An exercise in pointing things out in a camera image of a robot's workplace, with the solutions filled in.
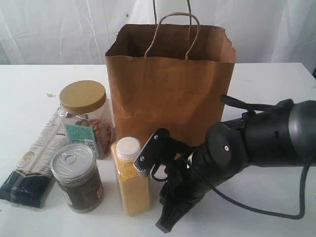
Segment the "gold lid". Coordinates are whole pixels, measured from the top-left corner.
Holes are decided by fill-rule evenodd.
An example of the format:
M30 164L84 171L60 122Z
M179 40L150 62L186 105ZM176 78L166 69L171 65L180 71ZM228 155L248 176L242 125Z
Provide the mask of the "gold lid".
M104 86L93 80L71 83L59 94L61 106L75 115L88 114L99 109L106 99Z

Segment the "teal label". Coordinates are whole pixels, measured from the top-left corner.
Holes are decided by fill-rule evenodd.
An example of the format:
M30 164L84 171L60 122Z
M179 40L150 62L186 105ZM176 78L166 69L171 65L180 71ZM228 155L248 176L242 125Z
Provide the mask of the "teal label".
M99 157L92 127L64 124L71 143L84 143L89 146L96 157Z

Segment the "white cap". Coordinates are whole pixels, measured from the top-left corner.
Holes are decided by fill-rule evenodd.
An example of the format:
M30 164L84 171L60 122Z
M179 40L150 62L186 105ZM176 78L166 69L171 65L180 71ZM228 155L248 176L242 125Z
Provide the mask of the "white cap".
M124 137L117 143L117 156L124 161L134 161L140 153L140 142L134 137Z

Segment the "jar lid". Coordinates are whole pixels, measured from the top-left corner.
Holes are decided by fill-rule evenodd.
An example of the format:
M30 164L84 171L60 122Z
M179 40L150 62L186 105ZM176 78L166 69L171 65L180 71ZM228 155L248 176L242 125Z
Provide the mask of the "jar lid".
M94 153L90 147L72 143L55 154L50 163L50 169L58 181L73 183L86 177L95 165Z
M91 113L99 109L106 99L104 86L93 80L71 83L59 94L61 106L74 115Z
M140 153L140 142L134 137L124 137L117 143L117 156L124 161L134 161Z

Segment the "brown paper bag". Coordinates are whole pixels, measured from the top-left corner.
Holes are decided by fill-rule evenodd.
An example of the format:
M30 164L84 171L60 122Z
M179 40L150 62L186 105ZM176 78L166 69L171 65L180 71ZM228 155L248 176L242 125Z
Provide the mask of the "brown paper bag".
M172 15L197 25L161 25ZM155 25L125 25L106 53L117 138L144 145L158 128L189 145L220 121L235 63L225 30L172 13Z

